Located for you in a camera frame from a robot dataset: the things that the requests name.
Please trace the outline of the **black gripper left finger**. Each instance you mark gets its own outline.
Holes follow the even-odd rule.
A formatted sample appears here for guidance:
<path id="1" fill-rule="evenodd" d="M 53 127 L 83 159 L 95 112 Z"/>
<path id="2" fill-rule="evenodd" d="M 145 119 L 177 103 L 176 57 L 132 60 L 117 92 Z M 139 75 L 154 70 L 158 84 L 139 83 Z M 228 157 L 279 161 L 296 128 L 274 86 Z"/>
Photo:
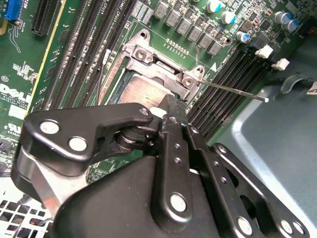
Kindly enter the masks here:
<path id="1" fill-rule="evenodd" d="M 76 192 L 152 156 L 152 217 L 185 226 L 193 216 L 186 121 L 184 103 L 170 95 L 151 109 L 123 103 L 34 112 L 23 121 L 11 179 L 55 219 Z"/>

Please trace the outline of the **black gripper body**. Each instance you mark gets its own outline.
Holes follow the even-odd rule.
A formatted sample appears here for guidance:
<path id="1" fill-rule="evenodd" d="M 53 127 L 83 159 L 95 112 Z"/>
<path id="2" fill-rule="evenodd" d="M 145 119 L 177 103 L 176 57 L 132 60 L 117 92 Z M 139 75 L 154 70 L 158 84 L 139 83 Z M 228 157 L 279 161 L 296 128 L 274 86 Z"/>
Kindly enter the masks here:
<path id="1" fill-rule="evenodd" d="M 233 238 L 217 221 L 202 180 L 190 173 L 194 214 L 188 226 L 168 232 L 151 214 L 156 168 L 152 156 L 138 159 L 76 192 L 60 207 L 53 238 Z"/>

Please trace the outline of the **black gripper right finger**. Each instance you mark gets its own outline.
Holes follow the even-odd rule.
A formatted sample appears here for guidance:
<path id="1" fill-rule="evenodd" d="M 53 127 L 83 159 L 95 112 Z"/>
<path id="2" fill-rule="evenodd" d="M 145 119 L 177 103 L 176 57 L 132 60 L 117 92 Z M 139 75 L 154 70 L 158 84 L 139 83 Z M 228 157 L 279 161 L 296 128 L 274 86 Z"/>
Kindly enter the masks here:
<path id="1" fill-rule="evenodd" d="M 308 238 L 303 222 L 226 146 L 209 147 L 192 125 L 184 128 L 191 167 L 199 171 L 222 238 Z"/>

